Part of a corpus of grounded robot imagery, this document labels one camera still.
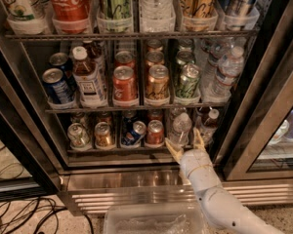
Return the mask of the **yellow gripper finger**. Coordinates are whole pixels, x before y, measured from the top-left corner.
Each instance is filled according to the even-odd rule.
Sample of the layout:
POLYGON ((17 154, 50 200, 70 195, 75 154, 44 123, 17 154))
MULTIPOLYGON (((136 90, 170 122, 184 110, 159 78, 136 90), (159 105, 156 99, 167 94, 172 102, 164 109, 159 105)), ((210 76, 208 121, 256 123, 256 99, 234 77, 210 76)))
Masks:
POLYGON ((193 128, 193 148, 199 151, 206 151, 203 138, 198 128, 193 128))
POLYGON ((181 162, 181 159, 184 155, 184 149, 178 145, 172 142, 169 138, 165 138, 165 145, 169 152, 171 153, 172 157, 177 163, 181 162))

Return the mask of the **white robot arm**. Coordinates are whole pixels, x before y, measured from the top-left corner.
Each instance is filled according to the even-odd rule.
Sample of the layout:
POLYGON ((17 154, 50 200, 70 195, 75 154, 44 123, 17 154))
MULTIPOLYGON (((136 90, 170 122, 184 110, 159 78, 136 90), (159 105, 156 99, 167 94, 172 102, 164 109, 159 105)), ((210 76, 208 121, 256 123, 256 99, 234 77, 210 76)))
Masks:
POLYGON ((169 138, 165 138, 165 145, 189 180, 207 222, 215 228, 239 234, 283 234, 244 207, 223 187, 197 128, 193 129, 193 136, 193 149, 188 151, 169 138))

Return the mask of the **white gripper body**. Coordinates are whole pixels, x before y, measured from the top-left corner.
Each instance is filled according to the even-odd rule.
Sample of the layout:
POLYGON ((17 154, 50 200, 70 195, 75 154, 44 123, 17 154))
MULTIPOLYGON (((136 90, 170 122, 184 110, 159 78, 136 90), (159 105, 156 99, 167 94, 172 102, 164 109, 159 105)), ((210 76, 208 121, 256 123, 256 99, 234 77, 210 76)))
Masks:
POLYGON ((194 192, 204 192, 222 185, 208 153, 203 148, 187 151, 181 158, 180 166, 194 192))

